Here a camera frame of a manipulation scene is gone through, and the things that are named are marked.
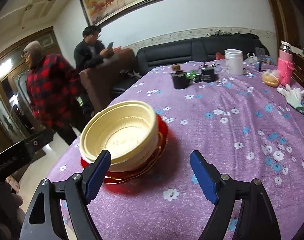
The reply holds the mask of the red glass plate gold rim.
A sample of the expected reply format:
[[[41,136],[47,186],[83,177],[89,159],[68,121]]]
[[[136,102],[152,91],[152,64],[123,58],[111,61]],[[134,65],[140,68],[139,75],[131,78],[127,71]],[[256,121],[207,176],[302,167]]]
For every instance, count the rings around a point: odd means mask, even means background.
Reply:
[[[100,113],[81,133],[81,165],[89,166],[107,150],[111,154],[111,165],[104,183],[123,183],[151,169],[166,147],[167,135],[168,127],[157,114]]]

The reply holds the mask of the large cream plastic bowl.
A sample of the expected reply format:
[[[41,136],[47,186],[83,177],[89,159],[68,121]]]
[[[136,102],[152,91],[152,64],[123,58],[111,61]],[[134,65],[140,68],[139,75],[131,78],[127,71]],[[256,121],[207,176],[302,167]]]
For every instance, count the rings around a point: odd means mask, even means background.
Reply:
[[[132,171],[144,164],[158,148],[159,133],[156,132],[143,146],[134,148],[119,159],[113,159],[109,168],[110,172]]]

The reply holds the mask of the purple floral tablecloth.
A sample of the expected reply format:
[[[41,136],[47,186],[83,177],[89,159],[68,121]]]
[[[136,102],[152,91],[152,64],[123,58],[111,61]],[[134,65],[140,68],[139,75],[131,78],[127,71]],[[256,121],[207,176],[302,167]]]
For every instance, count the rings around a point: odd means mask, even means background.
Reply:
[[[272,202],[282,239],[304,222],[304,114],[260,73],[173,87],[157,67],[117,98],[153,107],[169,129],[166,148],[144,175],[103,185],[89,205],[103,239],[198,239],[212,213],[189,163],[198,150],[233,179],[259,178]]]

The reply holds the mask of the person in red plaid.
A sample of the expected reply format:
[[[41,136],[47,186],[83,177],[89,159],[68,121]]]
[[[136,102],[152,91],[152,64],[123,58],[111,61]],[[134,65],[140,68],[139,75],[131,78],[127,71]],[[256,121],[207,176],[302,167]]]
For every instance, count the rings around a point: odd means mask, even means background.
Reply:
[[[82,131],[86,117],[77,98],[83,87],[80,76],[63,56],[45,55],[38,41],[23,50],[29,67],[26,87],[34,117],[68,144],[77,138],[73,128]]]

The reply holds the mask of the white work glove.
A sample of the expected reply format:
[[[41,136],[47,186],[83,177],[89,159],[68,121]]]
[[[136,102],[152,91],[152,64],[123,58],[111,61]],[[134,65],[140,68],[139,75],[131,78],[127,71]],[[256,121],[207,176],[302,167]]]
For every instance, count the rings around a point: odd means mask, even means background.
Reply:
[[[304,114],[304,107],[301,102],[304,98],[304,90],[300,88],[291,88],[289,84],[285,88],[277,87],[277,92],[285,97],[286,102],[296,111]]]

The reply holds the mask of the man in black jacket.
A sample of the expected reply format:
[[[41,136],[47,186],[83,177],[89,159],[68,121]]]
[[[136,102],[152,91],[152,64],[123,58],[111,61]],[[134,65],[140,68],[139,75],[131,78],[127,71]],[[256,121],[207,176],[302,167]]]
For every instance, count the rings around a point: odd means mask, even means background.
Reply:
[[[88,68],[95,68],[109,59],[121,47],[108,49],[98,40],[101,29],[96,25],[89,25],[83,30],[83,40],[74,49],[74,60],[77,72]]]

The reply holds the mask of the bagged yellow food bowl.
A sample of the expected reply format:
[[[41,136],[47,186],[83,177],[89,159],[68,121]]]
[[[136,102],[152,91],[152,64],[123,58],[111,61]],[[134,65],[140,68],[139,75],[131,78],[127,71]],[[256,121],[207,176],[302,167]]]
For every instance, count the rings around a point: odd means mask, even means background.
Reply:
[[[278,70],[267,69],[262,72],[262,81],[267,86],[278,87],[279,86],[280,72]]]

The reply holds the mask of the pink knit-sleeved thermos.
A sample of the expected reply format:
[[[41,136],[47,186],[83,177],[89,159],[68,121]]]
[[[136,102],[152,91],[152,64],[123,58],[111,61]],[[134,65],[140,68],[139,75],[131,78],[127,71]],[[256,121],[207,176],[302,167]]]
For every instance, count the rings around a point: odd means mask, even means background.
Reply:
[[[279,71],[279,83],[282,86],[291,84],[293,66],[293,54],[291,45],[286,41],[281,41],[279,57],[277,60],[277,70]]]

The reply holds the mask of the green packet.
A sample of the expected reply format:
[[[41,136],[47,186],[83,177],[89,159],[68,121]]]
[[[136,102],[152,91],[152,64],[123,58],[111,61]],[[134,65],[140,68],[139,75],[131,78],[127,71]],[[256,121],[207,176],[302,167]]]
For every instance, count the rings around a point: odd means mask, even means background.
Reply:
[[[190,82],[201,82],[201,76],[200,73],[197,72],[196,70],[190,70],[189,72],[186,73],[186,77]]]

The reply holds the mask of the smartphone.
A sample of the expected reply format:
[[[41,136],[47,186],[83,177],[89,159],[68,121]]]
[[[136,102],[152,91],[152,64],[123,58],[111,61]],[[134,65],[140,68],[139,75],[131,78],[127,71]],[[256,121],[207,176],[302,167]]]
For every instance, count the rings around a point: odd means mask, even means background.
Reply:
[[[108,49],[112,49],[113,48],[113,42],[110,42],[107,46]]]

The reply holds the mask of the white plastic jar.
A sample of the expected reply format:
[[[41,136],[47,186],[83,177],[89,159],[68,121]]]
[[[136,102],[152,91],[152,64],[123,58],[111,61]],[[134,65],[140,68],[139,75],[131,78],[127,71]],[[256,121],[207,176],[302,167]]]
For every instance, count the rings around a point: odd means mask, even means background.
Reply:
[[[224,56],[230,75],[243,75],[243,52],[237,49],[226,49]]]

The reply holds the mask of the purple phone stand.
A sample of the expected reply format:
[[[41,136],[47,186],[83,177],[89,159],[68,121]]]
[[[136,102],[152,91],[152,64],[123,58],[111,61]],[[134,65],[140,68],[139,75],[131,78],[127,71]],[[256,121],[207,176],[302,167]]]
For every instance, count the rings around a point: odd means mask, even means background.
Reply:
[[[262,63],[265,60],[266,57],[266,51],[264,48],[256,47],[255,48],[255,54],[257,56],[257,62],[258,62],[258,71],[263,72],[262,69]]]

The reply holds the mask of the red plastic bag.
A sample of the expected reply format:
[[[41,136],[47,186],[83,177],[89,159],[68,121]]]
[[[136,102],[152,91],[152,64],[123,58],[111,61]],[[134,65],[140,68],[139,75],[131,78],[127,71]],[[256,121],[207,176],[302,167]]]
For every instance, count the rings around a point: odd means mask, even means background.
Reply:
[[[215,59],[216,59],[216,60],[223,60],[223,59],[225,59],[225,56],[222,55],[220,52],[217,52],[217,53],[215,54]]]

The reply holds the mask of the wooden spool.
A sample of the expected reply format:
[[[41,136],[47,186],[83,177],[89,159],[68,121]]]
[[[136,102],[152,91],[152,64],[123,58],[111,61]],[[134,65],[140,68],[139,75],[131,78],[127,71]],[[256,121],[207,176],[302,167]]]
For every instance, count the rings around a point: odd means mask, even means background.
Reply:
[[[171,65],[171,69],[173,72],[178,72],[181,70],[181,66],[180,66],[180,64],[173,64],[173,65]]]

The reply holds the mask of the black leather sofa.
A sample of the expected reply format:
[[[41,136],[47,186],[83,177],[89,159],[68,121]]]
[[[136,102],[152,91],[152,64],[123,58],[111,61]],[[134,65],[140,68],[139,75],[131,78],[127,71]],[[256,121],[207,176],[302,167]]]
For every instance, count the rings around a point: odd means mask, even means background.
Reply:
[[[139,49],[135,56],[134,71],[144,76],[155,67],[168,66],[176,63],[210,62],[216,59],[216,54],[224,54],[227,49],[237,49],[243,52],[243,58],[248,53],[254,53],[256,48],[263,48],[268,56],[269,51],[255,34],[235,33],[226,35],[211,35],[209,37],[190,38],[167,42]]]

